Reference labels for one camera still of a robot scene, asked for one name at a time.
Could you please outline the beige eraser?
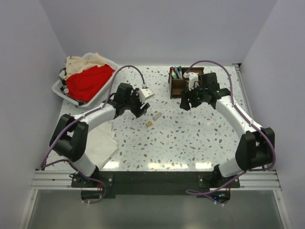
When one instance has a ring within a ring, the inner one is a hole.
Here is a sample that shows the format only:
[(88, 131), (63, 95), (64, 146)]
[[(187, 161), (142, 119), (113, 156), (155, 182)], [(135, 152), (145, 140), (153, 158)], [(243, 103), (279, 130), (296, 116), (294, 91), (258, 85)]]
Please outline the beige eraser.
[(153, 117), (153, 120), (157, 120), (159, 117), (161, 116), (161, 113), (157, 113), (154, 117)]

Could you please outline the brown wooden desk organizer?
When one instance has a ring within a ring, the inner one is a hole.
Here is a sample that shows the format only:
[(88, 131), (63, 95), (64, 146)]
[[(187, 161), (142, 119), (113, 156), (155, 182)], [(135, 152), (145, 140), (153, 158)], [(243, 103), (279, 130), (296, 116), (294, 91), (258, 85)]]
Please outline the brown wooden desk organizer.
[[(184, 74), (189, 67), (182, 67), (182, 74)], [(171, 75), (171, 69), (175, 68), (174, 66), (170, 67), (169, 69), (169, 76), (168, 76), (168, 84), (169, 84), (169, 95), (170, 95), (170, 99), (174, 99), (174, 98), (180, 98), (181, 97), (181, 91), (183, 89), (187, 89), (188, 88), (188, 82), (185, 79), (180, 79), (180, 76), (177, 74), (177, 76), (179, 77), (178, 79), (174, 79), (172, 78)]]

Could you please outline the green capped white marker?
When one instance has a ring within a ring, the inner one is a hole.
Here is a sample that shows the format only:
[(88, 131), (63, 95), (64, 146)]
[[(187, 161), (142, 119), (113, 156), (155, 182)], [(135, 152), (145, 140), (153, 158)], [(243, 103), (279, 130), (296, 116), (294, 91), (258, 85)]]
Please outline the green capped white marker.
[(181, 66), (179, 66), (179, 76), (180, 76), (180, 79), (183, 78), (182, 67)]

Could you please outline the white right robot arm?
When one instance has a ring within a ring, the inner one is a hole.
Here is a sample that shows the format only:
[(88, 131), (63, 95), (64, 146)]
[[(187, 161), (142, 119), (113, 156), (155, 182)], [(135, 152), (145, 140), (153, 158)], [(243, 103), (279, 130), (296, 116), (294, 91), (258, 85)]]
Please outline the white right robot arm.
[(239, 137), (233, 158), (214, 166), (211, 180), (217, 187), (224, 187), (229, 178), (248, 170), (256, 170), (275, 163), (275, 133), (263, 128), (240, 107), (227, 88), (221, 88), (216, 73), (199, 75), (184, 73), (187, 88), (181, 91), (180, 108), (186, 111), (202, 103), (209, 104), (231, 125)]

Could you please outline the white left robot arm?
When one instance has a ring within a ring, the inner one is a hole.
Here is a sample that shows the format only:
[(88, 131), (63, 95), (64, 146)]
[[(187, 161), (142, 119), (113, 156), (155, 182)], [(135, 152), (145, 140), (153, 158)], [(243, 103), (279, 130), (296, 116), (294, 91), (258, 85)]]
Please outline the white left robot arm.
[(133, 88), (128, 83), (119, 84), (98, 107), (85, 113), (60, 117), (50, 140), (50, 149), (64, 157), (76, 171), (82, 174), (82, 182), (94, 187), (99, 181), (99, 169), (85, 153), (88, 133), (101, 124), (114, 120), (129, 110), (139, 118), (147, 112), (150, 105), (146, 102), (153, 97), (150, 88)]

